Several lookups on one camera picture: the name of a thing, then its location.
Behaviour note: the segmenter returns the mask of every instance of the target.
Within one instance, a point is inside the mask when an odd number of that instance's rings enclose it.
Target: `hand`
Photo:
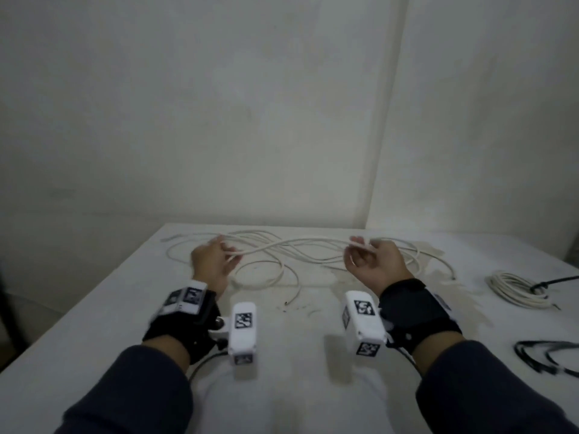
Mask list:
[[[225,291],[228,285],[227,276],[241,261],[241,256],[228,260],[226,252],[235,252],[234,247],[227,247],[223,236],[200,245],[191,252],[193,264],[193,279],[207,284],[207,289],[214,291],[217,298]]]
[[[351,236],[350,240],[364,244],[360,236]],[[406,268],[400,250],[392,241],[370,241],[376,248],[376,254],[358,247],[349,246],[344,251],[346,269],[359,281],[370,288],[378,297],[390,285],[414,278]]]

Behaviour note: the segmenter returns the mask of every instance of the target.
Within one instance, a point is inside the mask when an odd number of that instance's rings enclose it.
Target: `black cable bundle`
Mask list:
[[[527,353],[527,349],[536,348],[538,346],[543,346],[543,355],[545,356],[545,359],[551,363],[550,365],[536,360]],[[570,343],[568,341],[519,341],[513,346],[513,348],[515,349],[517,356],[521,358],[526,365],[535,370],[535,372],[547,372],[553,375],[564,372],[579,378],[579,372],[560,366],[551,356],[551,353],[560,350],[578,349],[578,343]]]

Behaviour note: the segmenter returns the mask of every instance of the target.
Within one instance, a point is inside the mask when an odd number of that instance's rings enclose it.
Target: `black wrist strap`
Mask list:
[[[215,292],[207,291],[199,313],[174,312],[160,315],[150,324],[143,341],[163,335],[170,335],[178,340],[189,352],[191,364],[195,364],[204,357],[215,345],[209,336],[209,329],[213,327],[215,319],[220,315],[215,302]]]
[[[387,346],[402,347],[410,354],[416,346],[435,333],[462,333],[449,315],[448,305],[431,294],[418,279],[390,285],[380,295],[380,308],[381,317],[393,325],[393,328],[387,330],[390,335]]]

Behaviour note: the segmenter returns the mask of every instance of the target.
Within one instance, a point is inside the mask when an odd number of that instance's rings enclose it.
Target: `left hand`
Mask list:
[[[191,252],[193,279],[206,283],[207,289],[214,291],[218,299],[227,288],[227,276],[242,259],[242,256],[235,256],[228,260],[226,252],[235,251],[234,247],[225,245],[223,236],[217,236]]]

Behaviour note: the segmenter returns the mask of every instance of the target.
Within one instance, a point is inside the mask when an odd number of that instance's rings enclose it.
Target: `right hand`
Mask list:
[[[364,244],[364,238],[360,236],[351,236],[350,240]],[[371,240],[370,245],[376,248],[375,254],[352,245],[347,247],[344,264],[378,298],[390,285],[414,278],[394,242]]]

